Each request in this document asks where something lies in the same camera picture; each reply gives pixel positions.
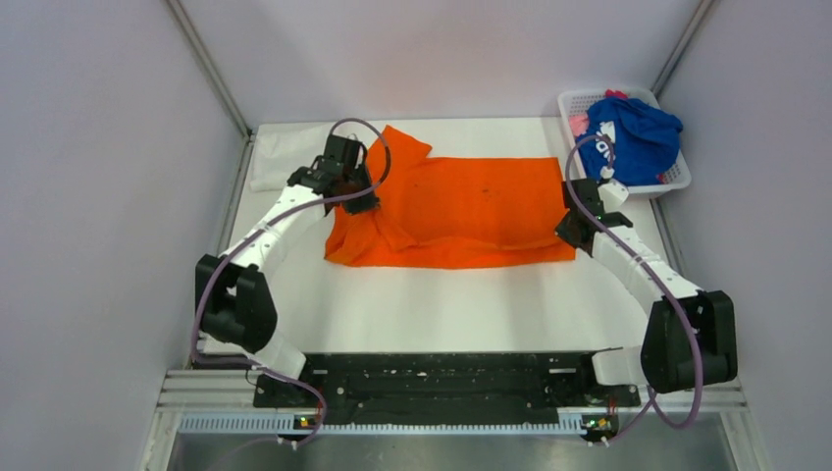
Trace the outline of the orange t shirt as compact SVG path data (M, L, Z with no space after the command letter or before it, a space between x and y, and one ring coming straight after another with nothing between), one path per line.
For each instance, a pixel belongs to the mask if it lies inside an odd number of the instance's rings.
M341 207L325 242L327 261L348 267L485 269L570 262L576 250L555 233L566 214L554 156L436 156L431 144L387 126L369 149L377 209Z

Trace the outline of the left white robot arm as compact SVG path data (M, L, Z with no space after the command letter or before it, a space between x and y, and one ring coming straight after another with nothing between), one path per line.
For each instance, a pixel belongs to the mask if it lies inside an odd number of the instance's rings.
M278 329L267 270L334 207L378 207L366 154L359 140L329 135L323 153L288 177L274 205L236 245L203 256L195 267L197 333L239 347L249 366L279 375L278 394L291 405L308 402L315 381L303 372L305 355Z

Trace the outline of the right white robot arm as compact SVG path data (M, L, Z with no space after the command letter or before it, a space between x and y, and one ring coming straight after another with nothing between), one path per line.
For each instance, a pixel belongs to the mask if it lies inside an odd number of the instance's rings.
M586 359L575 390L601 404L615 386L649 386L657 393L728 383L738 376L734 303L722 290L686 280L638 236L632 222L604 202L620 184L591 179L563 184L566 213L555 234L611 274L647 316L639 345L610 347Z

